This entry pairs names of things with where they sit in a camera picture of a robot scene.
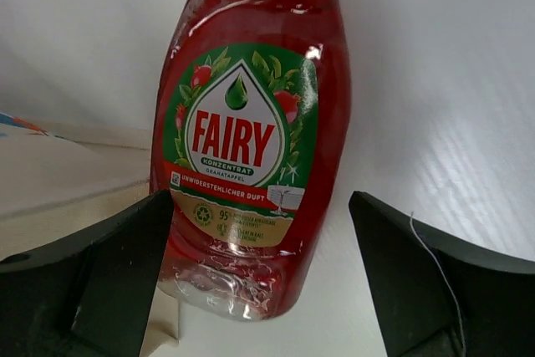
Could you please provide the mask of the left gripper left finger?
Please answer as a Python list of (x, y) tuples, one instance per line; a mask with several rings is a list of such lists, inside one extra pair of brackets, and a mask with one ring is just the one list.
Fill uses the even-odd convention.
[(3, 356), (137, 356), (174, 204), (158, 191), (1, 261)]

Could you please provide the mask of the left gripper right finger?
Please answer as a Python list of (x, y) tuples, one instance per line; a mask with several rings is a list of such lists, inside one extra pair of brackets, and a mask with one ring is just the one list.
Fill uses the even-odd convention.
[(349, 200), (389, 356), (532, 356), (534, 263), (477, 246), (362, 191)]

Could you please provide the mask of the red dish soap bottle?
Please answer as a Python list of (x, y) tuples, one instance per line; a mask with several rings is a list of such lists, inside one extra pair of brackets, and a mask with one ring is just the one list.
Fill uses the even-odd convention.
[(161, 289), (238, 321), (289, 311), (350, 109), (339, 0), (186, 0), (151, 149), (150, 189), (174, 202)]

